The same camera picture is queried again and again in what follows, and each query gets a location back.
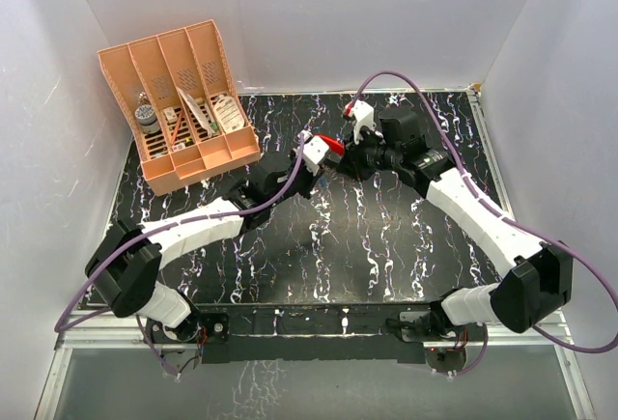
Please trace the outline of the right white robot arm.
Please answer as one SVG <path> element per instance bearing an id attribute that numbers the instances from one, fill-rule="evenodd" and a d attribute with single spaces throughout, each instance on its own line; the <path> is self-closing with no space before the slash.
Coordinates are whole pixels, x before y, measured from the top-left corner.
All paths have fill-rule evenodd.
<path id="1" fill-rule="evenodd" d="M 348 105 L 353 125 L 337 170 L 365 181 L 375 172 L 399 180 L 448 215 L 490 259 L 500 281 L 444 294 L 410 328 L 450 340 L 469 323 L 499 322 L 523 333 L 571 298 L 573 260 L 555 246 L 510 225 L 507 213 L 461 173 L 452 156 L 431 148 L 418 117 L 394 109 L 376 118 L 364 101 Z"/>

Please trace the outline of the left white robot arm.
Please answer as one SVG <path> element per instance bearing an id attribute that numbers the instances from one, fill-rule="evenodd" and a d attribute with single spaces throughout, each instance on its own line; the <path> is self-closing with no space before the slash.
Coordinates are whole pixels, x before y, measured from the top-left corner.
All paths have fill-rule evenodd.
<path id="1" fill-rule="evenodd" d="M 161 283 L 159 272 L 187 253 L 257 229 L 274 206 L 295 195 L 309 198 L 322 175 L 322 168 L 311 170 L 305 163 L 297 170 L 258 163 L 198 209 L 151 224 L 115 221 L 86 265 L 86 276 L 115 317 L 149 319 L 174 340 L 191 341 L 201 312 L 186 293 Z"/>

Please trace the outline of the white and red keyring holder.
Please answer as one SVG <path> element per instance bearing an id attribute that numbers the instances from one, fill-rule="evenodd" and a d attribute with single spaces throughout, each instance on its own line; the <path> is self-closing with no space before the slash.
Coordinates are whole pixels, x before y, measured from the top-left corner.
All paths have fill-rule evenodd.
<path id="1" fill-rule="evenodd" d="M 332 137 L 328 137 L 323 134 L 319 134 L 318 137 L 328 146 L 327 156 L 325 157 L 323 164 L 330 169 L 336 169 L 344 157 L 345 146 L 342 142 Z"/>

